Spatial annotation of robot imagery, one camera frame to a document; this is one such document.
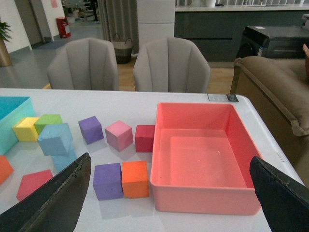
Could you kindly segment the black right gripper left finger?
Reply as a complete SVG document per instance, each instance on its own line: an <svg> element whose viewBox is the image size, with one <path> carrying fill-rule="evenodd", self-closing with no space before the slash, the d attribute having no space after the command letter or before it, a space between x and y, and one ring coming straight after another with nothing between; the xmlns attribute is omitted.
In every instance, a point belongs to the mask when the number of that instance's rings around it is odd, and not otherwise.
<svg viewBox="0 0 309 232"><path fill-rule="evenodd" d="M72 232L87 194L91 158L84 153L0 216L2 232Z"/></svg>

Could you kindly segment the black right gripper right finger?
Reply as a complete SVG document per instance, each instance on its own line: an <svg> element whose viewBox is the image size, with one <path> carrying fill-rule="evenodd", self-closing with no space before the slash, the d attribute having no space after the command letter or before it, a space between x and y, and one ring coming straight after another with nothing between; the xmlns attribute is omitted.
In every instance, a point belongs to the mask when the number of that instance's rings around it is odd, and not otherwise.
<svg viewBox="0 0 309 232"><path fill-rule="evenodd" d="M250 162L255 194L273 232L309 230L309 189L260 157Z"/></svg>

